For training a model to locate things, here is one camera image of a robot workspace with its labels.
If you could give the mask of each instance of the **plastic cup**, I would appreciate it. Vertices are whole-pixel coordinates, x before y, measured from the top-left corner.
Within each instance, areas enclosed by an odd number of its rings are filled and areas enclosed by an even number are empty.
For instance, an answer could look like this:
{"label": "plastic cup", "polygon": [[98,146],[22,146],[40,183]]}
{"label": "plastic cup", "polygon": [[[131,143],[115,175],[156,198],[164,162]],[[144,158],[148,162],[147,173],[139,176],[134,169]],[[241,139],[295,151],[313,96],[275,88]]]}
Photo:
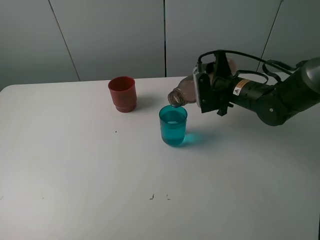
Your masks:
{"label": "plastic cup", "polygon": [[159,112],[162,140],[170,146],[180,145],[186,135],[187,111],[183,107],[165,106]]}
{"label": "plastic cup", "polygon": [[136,108],[136,82],[132,77],[116,77],[109,82],[108,88],[115,108],[119,112],[129,113]]}

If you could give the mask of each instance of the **warning label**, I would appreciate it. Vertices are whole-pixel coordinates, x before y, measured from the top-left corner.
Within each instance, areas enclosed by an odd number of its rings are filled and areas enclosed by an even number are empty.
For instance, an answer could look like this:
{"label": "warning label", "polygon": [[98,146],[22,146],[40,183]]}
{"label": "warning label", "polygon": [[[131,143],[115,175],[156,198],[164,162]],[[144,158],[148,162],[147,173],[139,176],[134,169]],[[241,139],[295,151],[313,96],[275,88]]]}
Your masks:
{"label": "warning label", "polygon": [[241,89],[244,87],[244,85],[246,85],[248,82],[250,82],[250,80],[248,79],[242,79],[240,82],[238,82],[238,84],[235,86],[234,90],[233,90],[233,94],[239,96]]}

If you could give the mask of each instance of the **bottle mouth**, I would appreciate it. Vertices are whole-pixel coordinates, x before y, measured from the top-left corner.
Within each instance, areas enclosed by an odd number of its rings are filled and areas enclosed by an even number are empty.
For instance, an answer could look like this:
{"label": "bottle mouth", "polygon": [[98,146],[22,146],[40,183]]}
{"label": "bottle mouth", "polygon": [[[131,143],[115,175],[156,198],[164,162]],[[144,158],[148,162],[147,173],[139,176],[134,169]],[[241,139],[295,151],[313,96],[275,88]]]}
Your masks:
{"label": "bottle mouth", "polygon": [[182,96],[182,94],[178,91],[175,91],[175,90],[173,90],[172,92],[169,93],[168,101],[169,101],[170,105],[174,108],[178,108],[178,107],[186,105],[185,99]]}

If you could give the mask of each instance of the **bottle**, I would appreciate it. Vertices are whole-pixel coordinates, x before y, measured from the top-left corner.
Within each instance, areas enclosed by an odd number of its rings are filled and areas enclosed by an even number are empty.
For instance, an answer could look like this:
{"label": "bottle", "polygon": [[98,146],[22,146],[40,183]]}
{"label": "bottle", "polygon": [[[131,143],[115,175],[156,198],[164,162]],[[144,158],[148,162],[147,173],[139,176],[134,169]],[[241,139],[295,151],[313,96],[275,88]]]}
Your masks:
{"label": "bottle", "polygon": [[[234,75],[236,73],[236,64],[232,58],[227,58],[231,73]],[[210,82],[214,78],[214,73],[209,74]],[[193,104],[196,102],[195,84],[193,76],[187,76],[182,79],[176,88],[168,95],[168,101],[171,106],[178,108],[186,104]]]}

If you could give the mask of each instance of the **blue cup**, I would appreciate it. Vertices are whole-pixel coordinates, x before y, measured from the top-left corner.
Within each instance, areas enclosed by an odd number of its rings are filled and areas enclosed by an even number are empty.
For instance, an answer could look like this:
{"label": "blue cup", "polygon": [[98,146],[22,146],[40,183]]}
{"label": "blue cup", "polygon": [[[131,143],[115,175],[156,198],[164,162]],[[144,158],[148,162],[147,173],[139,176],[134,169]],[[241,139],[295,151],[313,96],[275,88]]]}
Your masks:
{"label": "blue cup", "polygon": [[159,112],[162,140],[170,146],[180,145],[186,135],[187,111],[183,107],[165,106]]}

